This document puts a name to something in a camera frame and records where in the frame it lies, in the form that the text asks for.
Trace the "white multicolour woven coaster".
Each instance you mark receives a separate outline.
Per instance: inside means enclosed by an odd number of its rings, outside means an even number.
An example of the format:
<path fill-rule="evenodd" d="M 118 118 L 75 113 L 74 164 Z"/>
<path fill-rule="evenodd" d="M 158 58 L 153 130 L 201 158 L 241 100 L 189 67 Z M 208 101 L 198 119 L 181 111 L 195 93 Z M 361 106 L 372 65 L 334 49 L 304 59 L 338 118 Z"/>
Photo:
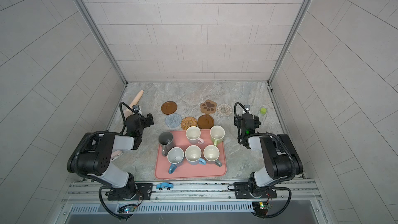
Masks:
<path fill-rule="evenodd" d="M 217 112 L 221 117 L 229 117 L 232 114 L 233 109 L 231 105 L 223 103 L 218 105 Z"/>

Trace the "dark wooden coaster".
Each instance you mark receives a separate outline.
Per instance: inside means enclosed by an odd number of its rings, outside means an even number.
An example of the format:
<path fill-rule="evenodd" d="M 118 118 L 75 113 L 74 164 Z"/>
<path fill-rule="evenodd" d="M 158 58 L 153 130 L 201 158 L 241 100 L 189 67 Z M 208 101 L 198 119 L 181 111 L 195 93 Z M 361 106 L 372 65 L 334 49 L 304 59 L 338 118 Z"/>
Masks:
<path fill-rule="evenodd" d="M 173 114 L 177 111 L 177 104 L 174 101 L 167 101 L 162 104 L 161 112 L 165 115 Z"/>
<path fill-rule="evenodd" d="M 202 115 L 198 118 L 198 127 L 200 129 L 211 129 L 214 124 L 215 121 L 210 115 Z"/>

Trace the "blue woven coaster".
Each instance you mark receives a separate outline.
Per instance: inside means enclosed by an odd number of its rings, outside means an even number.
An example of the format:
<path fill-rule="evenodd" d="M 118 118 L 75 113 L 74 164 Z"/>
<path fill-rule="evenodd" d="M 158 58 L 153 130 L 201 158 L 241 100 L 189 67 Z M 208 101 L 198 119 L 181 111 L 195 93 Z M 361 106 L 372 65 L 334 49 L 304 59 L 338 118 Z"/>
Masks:
<path fill-rule="evenodd" d="M 177 128 L 181 125 L 182 117 L 179 114 L 173 113 L 166 117 L 165 123 L 170 128 Z"/>

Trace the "cork paw coaster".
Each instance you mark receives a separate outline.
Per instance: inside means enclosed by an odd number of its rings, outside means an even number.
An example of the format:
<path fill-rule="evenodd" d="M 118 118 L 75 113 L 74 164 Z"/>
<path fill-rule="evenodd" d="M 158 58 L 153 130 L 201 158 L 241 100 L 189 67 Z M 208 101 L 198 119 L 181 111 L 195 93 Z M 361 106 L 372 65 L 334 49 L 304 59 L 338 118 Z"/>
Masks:
<path fill-rule="evenodd" d="M 201 113 L 206 115 L 213 114 L 217 111 L 217 103 L 212 100 L 206 100 L 200 104 Z"/>

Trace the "rattan woven coaster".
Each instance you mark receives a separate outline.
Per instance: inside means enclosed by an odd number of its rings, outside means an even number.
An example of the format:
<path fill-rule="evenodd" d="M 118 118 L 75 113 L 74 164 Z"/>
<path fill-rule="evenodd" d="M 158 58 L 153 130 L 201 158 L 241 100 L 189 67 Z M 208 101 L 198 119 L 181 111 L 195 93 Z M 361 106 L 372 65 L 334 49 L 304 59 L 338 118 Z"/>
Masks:
<path fill-rule="evenodd" d="M 188 130 L 190 127 L 198 126 L 198 121 L 194 117 L 185 117 L 182 119 L 180 126 L 183 130 Z"/>

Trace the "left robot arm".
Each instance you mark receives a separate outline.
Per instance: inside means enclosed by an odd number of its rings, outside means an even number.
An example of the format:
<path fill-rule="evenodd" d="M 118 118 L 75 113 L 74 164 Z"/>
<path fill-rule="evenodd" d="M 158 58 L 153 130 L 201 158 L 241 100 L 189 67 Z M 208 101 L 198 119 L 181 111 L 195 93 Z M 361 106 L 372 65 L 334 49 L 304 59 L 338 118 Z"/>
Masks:
<path fill-rule="evenodd" d="M 142 142 L 144 128 L 154 125 L 153 116 L 143 116 L 139 105 L 125 106 L 133 114 L 122 114 L 120 132 L 95 131 L 86 133 L 67 162 L 67 170 L 78 176 L 101 183 L 108 192 L 109 201 L 149 200 L 152 184 L 137 184 L 131 173 L 124 172 L 112 162 L 112 153 L 137 150 Z"/>

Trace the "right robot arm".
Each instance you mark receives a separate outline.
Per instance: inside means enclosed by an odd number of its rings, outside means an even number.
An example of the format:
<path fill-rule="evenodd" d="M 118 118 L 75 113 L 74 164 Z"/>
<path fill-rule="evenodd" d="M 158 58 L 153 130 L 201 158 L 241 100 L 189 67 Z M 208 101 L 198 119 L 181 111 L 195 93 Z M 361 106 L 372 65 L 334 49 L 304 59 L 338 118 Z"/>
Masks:
<path fill-rule="evenodd" d="M 264 167 L 251 173 L 248 191 L 254 198 L 270 195 L 276 185 L 303 173 L 303 164 L 287 134 L 257 132 L 260 118 L 240 102 L 234 104 L 234 125 L 237 141 L 247 149 L 262 152 Z"/>

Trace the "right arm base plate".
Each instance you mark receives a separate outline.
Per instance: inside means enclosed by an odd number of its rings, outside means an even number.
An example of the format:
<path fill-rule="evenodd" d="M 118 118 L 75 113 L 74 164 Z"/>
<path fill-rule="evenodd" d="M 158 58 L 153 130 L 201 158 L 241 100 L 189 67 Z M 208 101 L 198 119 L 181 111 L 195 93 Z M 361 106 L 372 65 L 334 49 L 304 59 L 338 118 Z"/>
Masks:
<path fill-rule="evenodd" d="M 234 182 L 233 191 L 236 199 L 275 199 L 277 193 L 271 187 L 258 187 L 248 181 Z"/>

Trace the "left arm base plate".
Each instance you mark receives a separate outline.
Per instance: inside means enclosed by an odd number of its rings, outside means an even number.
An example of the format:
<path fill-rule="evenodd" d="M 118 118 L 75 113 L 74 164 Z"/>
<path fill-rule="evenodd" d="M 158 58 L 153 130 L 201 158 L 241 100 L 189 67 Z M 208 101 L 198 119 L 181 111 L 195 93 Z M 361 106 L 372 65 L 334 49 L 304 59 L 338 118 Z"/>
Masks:
<path fill-rule="evenodd" d="M 133 183 L 122 188 L 111 188 L 105 196 L 108 201 L 138 201 L 149 200 L 151 193 L 151 183 Z"/>

